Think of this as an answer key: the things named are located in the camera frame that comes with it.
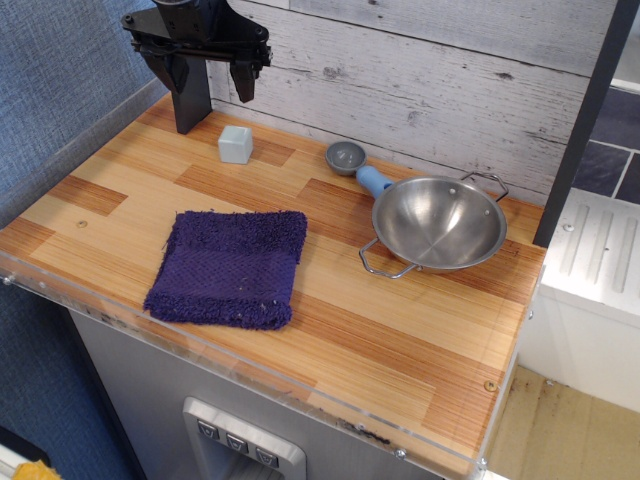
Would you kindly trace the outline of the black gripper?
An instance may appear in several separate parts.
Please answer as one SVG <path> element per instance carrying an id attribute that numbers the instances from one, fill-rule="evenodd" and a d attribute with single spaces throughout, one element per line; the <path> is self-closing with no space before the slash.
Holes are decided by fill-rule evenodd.
<path id="1" fill-rule="evenodd" d="M 259 69 L 271 64 L 269 32 L 226 1 L 156 1 L 122 18 L 134 50 L 172 93 L 181 94 L 189 66 L 183 57 L 229 62 L 242 103 L 255 97 Z"/>

